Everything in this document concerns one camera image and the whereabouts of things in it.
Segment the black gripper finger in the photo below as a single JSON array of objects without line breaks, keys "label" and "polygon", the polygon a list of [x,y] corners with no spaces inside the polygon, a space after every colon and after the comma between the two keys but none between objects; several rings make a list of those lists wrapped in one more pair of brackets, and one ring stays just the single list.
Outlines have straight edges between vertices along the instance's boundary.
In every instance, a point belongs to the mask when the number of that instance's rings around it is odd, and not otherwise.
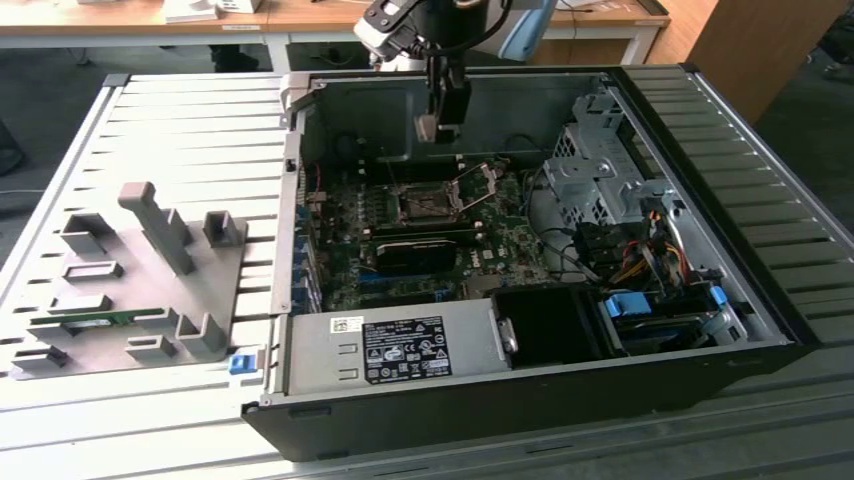
[{"label": "black gripper finger", "polygon": [[440,103],[443,96],[443,78],[447,70],[447,60],[444,56],[428,56],[426,58],[427,86],[428,86],[428,109],[427,114],[435,119],[439,118]]},{"label": "black gripper finger", "polygon": [[446,81],[439,90],[439,124],[460,125],[464,123],[471,86],[466,78],[459,82]]}]

